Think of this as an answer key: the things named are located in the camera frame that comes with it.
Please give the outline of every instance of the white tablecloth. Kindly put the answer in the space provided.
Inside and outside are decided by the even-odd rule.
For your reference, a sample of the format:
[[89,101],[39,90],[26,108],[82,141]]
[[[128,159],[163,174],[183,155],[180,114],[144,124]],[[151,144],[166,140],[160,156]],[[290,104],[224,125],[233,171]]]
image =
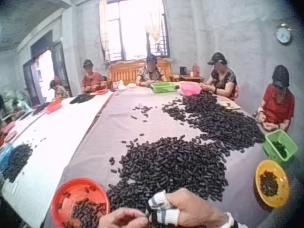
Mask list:
[[[186,135],[184,140],[190,140],[200,135],[199,129],[190,128],[187,123],[182,126],[180,121],[175,121],[161,110],[162,104],[167,104],[176,97],[180,97],[179,92],[154,94],[147,88],[129,89],[120,92],[118,96],[113,96],[66,166],[59,186],[72,178],[86,177],[107,191],[108,184],[116,184],[120,179],[117,173],[111,173],[110,170],[121,167],[118,161],[127,153],[127,148],[121,140],[128,142],[137,138],[140,133],[144,133],[144,136],[138,137],[139,143],[146,140],[155,142],[161,137],[180,137],[183,134]],[[218,97],[218,101],[226,100],[228,99]],[[146,118],[140,110],[132,110],[139,104],[153,107],[149,111],[146,123],[143,122]],[[110,157],[116,160],[114,166],[109,163]],[[244,153],[231,151],[226,163],[229,186],[225,188],[223,201],[209,200],[219,210],[231,212],[237,221],[247,224],[248,227],[257,227],[268,215],[268,212],[260,207],[253,188],[256,168],[264,159],[267,159],[267,156],[262,144],[256,143],[253,147],[245,149]],[[44,227],[55,227],[50,212],[47,214]]]
[[31,143],[34,151],[15,182],[5,181],[2,195],[32,228],[43,222],[63,169],[111,94],[81,104],[64,100],[61,109],[44,114],[13,142]]

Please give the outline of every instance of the green basket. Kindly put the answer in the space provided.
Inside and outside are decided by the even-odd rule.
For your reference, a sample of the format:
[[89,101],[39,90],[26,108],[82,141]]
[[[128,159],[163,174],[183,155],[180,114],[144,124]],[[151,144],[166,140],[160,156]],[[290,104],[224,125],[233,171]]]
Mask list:
[[[285,131],[279,129],[274,132],[268,133],[265,135],[265,143],[263,144],[263,148],[265,152],[268,154],[271,160],[274,160],[281,166],[284,166],[288,163],[288,161],[294,156],[295,153],[298,152],[298,147],[294,143],[294,141],[286,134]],[[283,158],[279,151],[275,148],[272,142],[280,142],[283,146],[285,146],[286,157]]]
[[151,85],[155,93],[167,93],[175,91],[175,84],[173,82],[156,82]]

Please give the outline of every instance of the pink basket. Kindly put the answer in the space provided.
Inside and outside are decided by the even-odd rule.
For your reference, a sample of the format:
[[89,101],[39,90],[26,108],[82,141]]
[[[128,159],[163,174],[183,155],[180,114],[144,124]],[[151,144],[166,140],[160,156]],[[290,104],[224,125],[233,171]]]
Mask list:
[[193,94],[199,94],[201,91],[201,87],[199,84],[194,82],[182,82],[181,84],[181,91],[186,95],[190,96]]

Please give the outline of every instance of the person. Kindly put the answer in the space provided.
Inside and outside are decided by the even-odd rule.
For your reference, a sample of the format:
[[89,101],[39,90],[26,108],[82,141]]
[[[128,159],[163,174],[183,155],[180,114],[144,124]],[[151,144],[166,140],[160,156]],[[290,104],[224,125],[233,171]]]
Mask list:
[[207,82],[200,84],[202,90],[234,100],[237,97],[237,79],[227,67],[225,56],[220,52],[214,53],[208,65],[213,65],[214,69]]
[[12,108],[12,117],[15,120],[19,119],[24,113],[32,110],[25,101],[19,101],[17,98],[13,99]]
[[55,99],[61,97],[62,99],[66,99],[69,97],[66,89],[61,85],[58,85],[55,80],[52,80],[49,83],[49,89],[53,89],[55,91]]
[[84,61],[85,76],[82,78],[81,91],[83,93],[96,92],[97,90],[105,89],[106,82],[100,73],[93,71],[93,63],[91,60]]
[[277,65],[263,100],[254,116],[268,131],[282,129],[287,131],[294,116],[295,97],[288,89],[289,73],[285,66]]
[[157,67],[157,57],[155,55],[147,56],[147,65],[139,69],[136,85],[150,87],[152,83],[163,81],[166,82],[166,76],[162,70]]
[[[237,223],[230,213],[222,213],[187,189],[166,194],[168,202],[179,209],[178,225],[182,227],[247,228]],[[147,228],[148,219],[136,209],[122,208],[102,216],[99,228]]]

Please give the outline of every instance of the hat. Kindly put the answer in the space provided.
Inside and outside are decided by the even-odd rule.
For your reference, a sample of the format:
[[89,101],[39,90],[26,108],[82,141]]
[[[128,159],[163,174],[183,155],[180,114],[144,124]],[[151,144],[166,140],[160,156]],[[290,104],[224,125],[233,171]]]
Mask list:
[[49,90],[52,89],[53,87],[55,87],[57,85],[55,80],[50,81],[49,83]]
[[153,54],[149,54],[149,55],[147,56],[147,62],[149,62],[149,61],[152,61],[152,62],[154,62],[154,63],[157,63],[157,57],[156,57],[155,55],[153,55]]
[[272,84],[278,88],[289,87],[289,73],[285,66],[277,65],[272,75]]
[[216,64],[217,62],[220,62],[224,65],[227,64],[227,60],[225,59],[225,56],[220,53],[220,52],[216,52],[213,54],[211,60],[207,63],[208,65],[214,65]]
[[86,60],[84,61],[84,68],[85,68],[85,66],[87,66],[87,65],[93,66],[93,63],[92,63],[92,61],[91,61],[90,59],[86,59]]

